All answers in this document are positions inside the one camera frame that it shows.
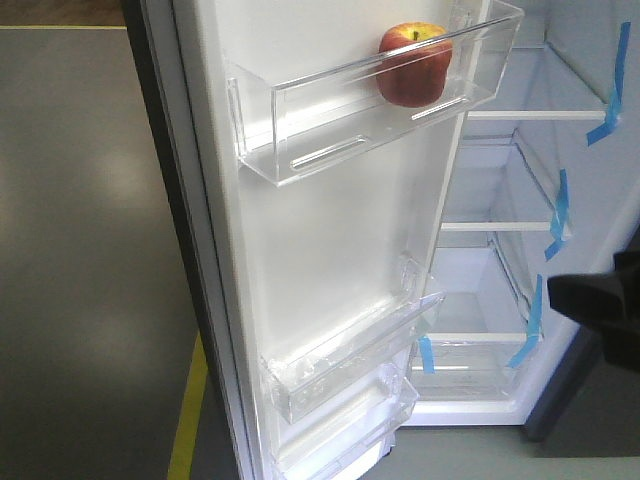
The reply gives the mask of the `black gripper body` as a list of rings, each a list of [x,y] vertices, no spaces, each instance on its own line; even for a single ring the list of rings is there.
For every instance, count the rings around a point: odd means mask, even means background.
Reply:
[[[566,274],[547,280],[553,310],[597,331],[606,361],[639,371],[639,253],[613,256],[608,273]]]

